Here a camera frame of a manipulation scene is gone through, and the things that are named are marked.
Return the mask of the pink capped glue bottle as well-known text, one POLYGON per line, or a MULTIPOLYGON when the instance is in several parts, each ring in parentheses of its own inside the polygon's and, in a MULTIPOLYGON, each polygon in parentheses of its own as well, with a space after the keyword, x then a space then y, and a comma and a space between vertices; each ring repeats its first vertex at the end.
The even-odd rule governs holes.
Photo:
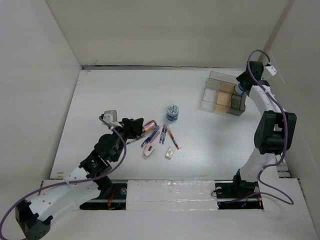
POLYGON ((157 127, 157 123, 155 120, 151 120, 142 126, 142 133, 148 133, 153 131, 157 127))

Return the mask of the blue patterned tape roll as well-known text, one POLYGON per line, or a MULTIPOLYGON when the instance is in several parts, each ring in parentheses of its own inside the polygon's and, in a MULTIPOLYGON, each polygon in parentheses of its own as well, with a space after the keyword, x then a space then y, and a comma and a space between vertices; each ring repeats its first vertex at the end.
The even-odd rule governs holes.
POLYGON ((179 116, 179 107, 175 104, 171 104, 166 109, 166 118, 171 121, 175 122, 179 116))

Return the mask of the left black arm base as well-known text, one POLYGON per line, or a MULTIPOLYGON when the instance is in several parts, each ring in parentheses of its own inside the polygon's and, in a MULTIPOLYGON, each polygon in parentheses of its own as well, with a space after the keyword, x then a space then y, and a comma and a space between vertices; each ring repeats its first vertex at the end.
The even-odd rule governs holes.
POLYGON ((91 199, 82 205, 80 210, 107 210, 107 211, 118 211, 126 210, 126 199, 128 193, 128 182, 127 181, 116 181, 113 183, 110 193, 106 196, 99 196, 91 199))

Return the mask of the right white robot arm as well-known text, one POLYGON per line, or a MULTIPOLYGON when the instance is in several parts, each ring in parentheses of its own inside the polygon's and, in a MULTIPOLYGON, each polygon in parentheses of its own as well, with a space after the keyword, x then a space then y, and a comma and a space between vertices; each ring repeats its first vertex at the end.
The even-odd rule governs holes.
POLYGON ((287 112, 271 93, 263 73, 273 77, 277 71, 260 61, 247 61, 245 72, 236 79, 236 91, 244 93, 258 108, 261 119, 254 134, 254 150, 248 161, 233 177, 231 192, 235 198, 251 196, 258 186, 263 170, 272 166, 276 156, 284 157, 292 144, 297 116, 287 112))

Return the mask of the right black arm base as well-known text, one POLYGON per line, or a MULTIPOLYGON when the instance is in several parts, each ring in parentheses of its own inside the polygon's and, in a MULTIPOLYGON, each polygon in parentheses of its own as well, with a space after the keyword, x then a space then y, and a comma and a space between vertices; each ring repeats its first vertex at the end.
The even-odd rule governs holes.
POLYGON ((211 192, 216 197, 218 210, 263 210, 264 206, 259 195, 258 183, 250 183, 249 187, 235 187, 232 181, 216 181, 215 190, 211 192))

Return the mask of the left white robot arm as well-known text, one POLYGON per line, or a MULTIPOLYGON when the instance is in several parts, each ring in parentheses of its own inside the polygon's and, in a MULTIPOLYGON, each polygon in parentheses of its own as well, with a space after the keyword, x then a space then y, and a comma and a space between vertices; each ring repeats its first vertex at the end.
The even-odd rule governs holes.
POLYGON ((111 163, 122 161, 126 142, 143 132, 143 118, 123 118, 106 124, 111 133, 102 135, 92 152, 63 181, 53 184, 37 197, 15 206, 15 219, 28 240, 40 240, 51 226, 68 212, 95 198, 107 198, 113 183, 108 174, 111 163))

